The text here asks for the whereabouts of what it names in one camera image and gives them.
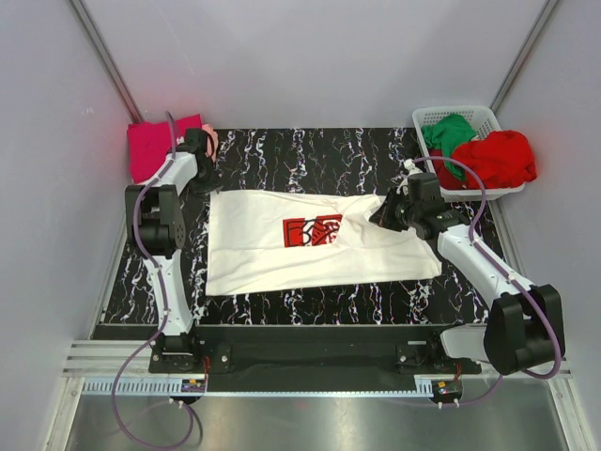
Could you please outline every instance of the table surface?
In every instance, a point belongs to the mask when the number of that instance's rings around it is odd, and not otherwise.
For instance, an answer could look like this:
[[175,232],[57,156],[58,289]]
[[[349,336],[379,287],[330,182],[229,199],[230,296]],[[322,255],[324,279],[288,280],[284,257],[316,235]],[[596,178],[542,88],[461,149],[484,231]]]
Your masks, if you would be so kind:
[[[406,158],[420,154],[414,129],[219,130],[217,170],[226,190],[308,194],[386,194]],[[208,196],[184,190],[182,250],[186,297],[201,324],[420,324],[482,322],[487,309],[450,263],[431,280],[205,296]],[[456,203],[469,217],[479,204]],[[489,209],[477,230],[502,256]],[[100,324],[156,324],[157,311],[140,255],[125,245]]]

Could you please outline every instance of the green cloth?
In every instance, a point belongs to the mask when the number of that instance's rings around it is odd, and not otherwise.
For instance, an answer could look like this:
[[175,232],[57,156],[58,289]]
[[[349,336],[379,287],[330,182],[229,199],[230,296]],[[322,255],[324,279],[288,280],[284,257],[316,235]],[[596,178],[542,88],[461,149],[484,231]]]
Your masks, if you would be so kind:
[[[477,133],[461,115],[448,115],[435,125],[424,125],[422,134],[428,148],[439,148],[443,157],[451,157],[455,149],[468,143]],[[444,166],[460,180],[466,179],[465,171],[450,162]]]

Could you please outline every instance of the gray wall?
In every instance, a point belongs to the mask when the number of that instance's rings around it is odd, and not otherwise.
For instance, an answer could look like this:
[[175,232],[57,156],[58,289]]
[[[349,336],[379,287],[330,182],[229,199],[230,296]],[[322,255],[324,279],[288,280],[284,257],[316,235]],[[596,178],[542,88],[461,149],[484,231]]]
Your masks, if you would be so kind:
[[526,272],[563,298],[567,356],[601,443],[601,3],[563,2],[503,105],[528,135],[539,179],[502,207]]
[[0,13],[0,448],[39,449],[123,217],[128,118],[65,0]]
[[544,0],[86,0],[145,117],[390,127],[489,104]]

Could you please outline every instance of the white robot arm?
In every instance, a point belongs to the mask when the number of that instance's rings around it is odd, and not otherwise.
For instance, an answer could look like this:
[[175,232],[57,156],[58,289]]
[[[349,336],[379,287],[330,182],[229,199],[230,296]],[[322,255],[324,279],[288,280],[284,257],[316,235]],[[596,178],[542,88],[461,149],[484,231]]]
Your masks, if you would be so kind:
[[[212,161],[207,156],[208,139],[212,142],[208,133],[201,129],[186,131],[185,140],[177,146],[175,159],[161,178],[147,190],[138,217],[140,239],[154,259],[142,258],[153,286],[159,323],[163,322],[167,314],[162,334],[153,346],[153,359],[156,354],[158,359],[155,361],[170,365],[167,369],[182,364],[187,367],[196,365],[201,359],[181,275],[181,249],[186,240],[186,228],[178,197],[189,184],[200,193],[207,193],[221,186]],[[167,160],[157,174],[161,174],[168,165]],[[134,246],[137,245],[133,233],[135,202],[145,185],[156,177],[155,175],[141,184],[130,185],[125,191],[127,233],[130,244]],[[163,290],[159,289],[159,272],[164,281],[167,302],[163,299]],[[168,305],[167,312],[163,311],[163,305]],[[154,366],[154,372],[170,372],[165,371],[164,366]]]
[[516,285],[524,287],[542,310],[563,356],[562,303],[557,290],[551,285],[536,286],[509,267],[477,234],[472,239],[468,219],[444,203],[434,174],[410,171],[398,189],[389,191],[370,221],[397,231],[415,228],[418,237],[453,263],[487,303],[487,324],[452,326],[442,332],[440,342],[446,356],[489,362],[502,375],[555,360],[553,340]]

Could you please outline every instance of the white basket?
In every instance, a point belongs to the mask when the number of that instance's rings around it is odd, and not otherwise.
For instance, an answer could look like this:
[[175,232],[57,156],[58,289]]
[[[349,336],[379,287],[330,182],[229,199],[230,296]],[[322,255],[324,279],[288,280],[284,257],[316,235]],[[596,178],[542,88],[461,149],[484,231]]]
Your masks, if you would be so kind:
[[[485,106],[437,106],[433,108],[420,108],[413,112],[413,125],[417,132],[417,139],[420,143],[420,149],[425,157],[429,157],[428,147],[425,145],[424,135],[422,134],[422,126],[437,124],[441,119],[450,114],[456,113],[463,116],[478,132],[480,139],[485,139],[491,132],[499,131],[501,126],[495,117],[495,114]],[[432,161],[425,162],[428,171],[436,173]],[[509,193],[517,193],[524,189],[525,183],[522,183],[516,188],[497,188],[494,190],[486,190],[488,200],[498,199],[502,195]],[[440,193],[447,202],[463,202],[468,200],[480,200],[482,193],[480,190],[445,190],[440,187]]]

